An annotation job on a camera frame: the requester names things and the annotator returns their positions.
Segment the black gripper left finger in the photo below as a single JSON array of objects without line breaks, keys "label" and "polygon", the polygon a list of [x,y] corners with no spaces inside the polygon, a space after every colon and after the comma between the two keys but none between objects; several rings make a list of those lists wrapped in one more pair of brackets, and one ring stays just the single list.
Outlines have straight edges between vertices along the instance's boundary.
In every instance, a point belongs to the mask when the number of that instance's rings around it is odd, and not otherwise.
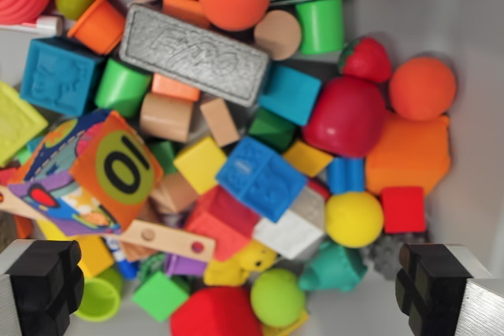
[{"label": "black gripper left finger", "polygon": [[1,334],[63,335],[83,298],[76,241],[17,239],[1,252]]}]

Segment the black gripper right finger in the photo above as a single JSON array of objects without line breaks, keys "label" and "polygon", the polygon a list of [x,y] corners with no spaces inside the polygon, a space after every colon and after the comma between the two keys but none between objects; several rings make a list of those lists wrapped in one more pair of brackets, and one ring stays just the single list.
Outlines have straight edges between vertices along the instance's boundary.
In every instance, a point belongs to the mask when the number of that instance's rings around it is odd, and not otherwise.
[{"label": "black gripper right finger", "polygon": [[502,335],[503,279],[464,246],[405,243],[395,280],[414,335]]}]

